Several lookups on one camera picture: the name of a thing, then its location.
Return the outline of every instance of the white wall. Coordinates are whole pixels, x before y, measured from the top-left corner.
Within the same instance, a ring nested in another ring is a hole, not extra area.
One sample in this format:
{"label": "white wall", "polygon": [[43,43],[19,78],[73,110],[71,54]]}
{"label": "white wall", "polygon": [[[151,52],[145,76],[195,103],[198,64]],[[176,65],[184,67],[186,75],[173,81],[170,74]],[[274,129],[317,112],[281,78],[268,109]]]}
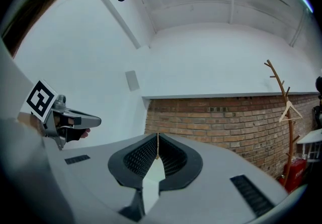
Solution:
{"label": "white wall", "polygon": [[149,48],[135,50],[100,0],[58,0],[22,43],[16,64],[32,81],[44,78],[67,107],[101,117],[87,139],[66,148],[94,146],[144,132],[146,102],[130,92],[125,72],[142,67]]}
{"label": "white wall", "polygon": [[282,38],[247,26],[220,23],[158,32],[150,46],[146,98],[280,94],[271,61],[292,93],[316,92],[322,53],[291,48]]}

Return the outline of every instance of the hand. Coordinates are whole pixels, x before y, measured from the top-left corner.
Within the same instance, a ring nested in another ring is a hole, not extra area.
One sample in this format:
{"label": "hand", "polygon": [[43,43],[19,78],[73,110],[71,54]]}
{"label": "hand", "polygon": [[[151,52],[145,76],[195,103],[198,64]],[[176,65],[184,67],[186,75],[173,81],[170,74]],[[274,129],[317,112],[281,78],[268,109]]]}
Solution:
{"label": "hand", "polygon": [[[54,116],[54,120],[55,120],[55,126],[56,127],[59,127],[59,124],[60,124],[60,116],[59,115],[56,115],[56,116]],[[72,119],[72,118],[69,118],[68,119],[68,123],[70,124],[70,125],[74,125],[74,120]],[[89,136],[89,132],[91,131],[91,129],[89,129],[89,128],[87,128],[86,130],[85,130],[85,132],[80,136],[81,138],[86,138],[86,137],[88,137]]]}

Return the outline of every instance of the coat rack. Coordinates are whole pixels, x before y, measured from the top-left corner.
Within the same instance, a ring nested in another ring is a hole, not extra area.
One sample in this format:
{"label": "coat rack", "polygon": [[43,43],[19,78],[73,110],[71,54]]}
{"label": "coat rack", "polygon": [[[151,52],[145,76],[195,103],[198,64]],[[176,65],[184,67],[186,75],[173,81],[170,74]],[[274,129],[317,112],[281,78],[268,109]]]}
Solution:
{"label": "coat rack", "polygon": [[[290,91],[290,87],[288,87],[287,91],[285,92],[284,90],[284,87],[283,87],[283,84],[284,84],[284,81],[281,82],[280,78],[278,77],[275,69],[273,68],[273,65],[272,63],[267,60],[267,63],[264,63],[266,66],[270,67],[273,71],[273,76],[270,76],[270,78],[276,78],[277,82],[278,82],[278,85],[280,86],[280,89],[282,91],[282,96],[283,96],[283,99],[284,99],[284,103],[285,103],[285,111],[283,113],[283,115],[281,116],[281,118],[279,119],[279,122],[281,121],[288,121],[288,126],[289,126],[289,129],[290,129],[290,137],[289,137],[289,151],[287,153],[287,156],[288,156],[288,161],[287,161],[287,165],[286,165],[286,173],[285,173],[285,179],[284,179],[284,183],[283,183],[283,186],[285,187],[286,185],[286,182],[287,182],[287,179],[288,179],[288,174],[290,172],[290,167],[291,167],[291,163],[292,163],[292,155],[293,155],[293,144],[294,142],[300,137],[299,135],[293,139],[293,123],[292,123],[292,120],[293,119],[299,119],[299,118],[303,118],[302,115],[294,108],[294,106],[292,105],[292,103],[288,100],[288,93]],[[290,108],[292,108],[298,115],[299,117],[298,118],[291,118],[291,112],[290,112]]]}

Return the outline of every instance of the brick wall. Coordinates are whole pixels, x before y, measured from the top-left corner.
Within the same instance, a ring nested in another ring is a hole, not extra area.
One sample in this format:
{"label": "brick wall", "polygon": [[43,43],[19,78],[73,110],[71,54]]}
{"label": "brick wall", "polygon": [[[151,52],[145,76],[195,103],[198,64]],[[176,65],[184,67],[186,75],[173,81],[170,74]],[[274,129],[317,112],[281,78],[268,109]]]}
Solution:
{"label": "brick wall", "polygon": [[[316,127],[312,108],[317,95],[289,100],[303,115],[295,121],[294,137],[303,137]],[[276,178],[289,150],[288,121],[278,122],[284,110],[281,96],[152,100],[145,133],[177,134],[227,148]]]}

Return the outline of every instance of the long brown hair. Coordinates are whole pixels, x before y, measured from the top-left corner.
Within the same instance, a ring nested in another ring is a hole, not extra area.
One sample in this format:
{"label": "long brown hair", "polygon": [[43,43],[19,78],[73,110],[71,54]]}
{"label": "long brown hair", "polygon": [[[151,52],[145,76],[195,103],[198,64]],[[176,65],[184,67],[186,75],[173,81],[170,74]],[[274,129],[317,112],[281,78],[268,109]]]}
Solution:
{"label": "long brown hair", "polygon": [[55,0],[26,0],[7,26],[3,41],[14,57],[23,39]]}

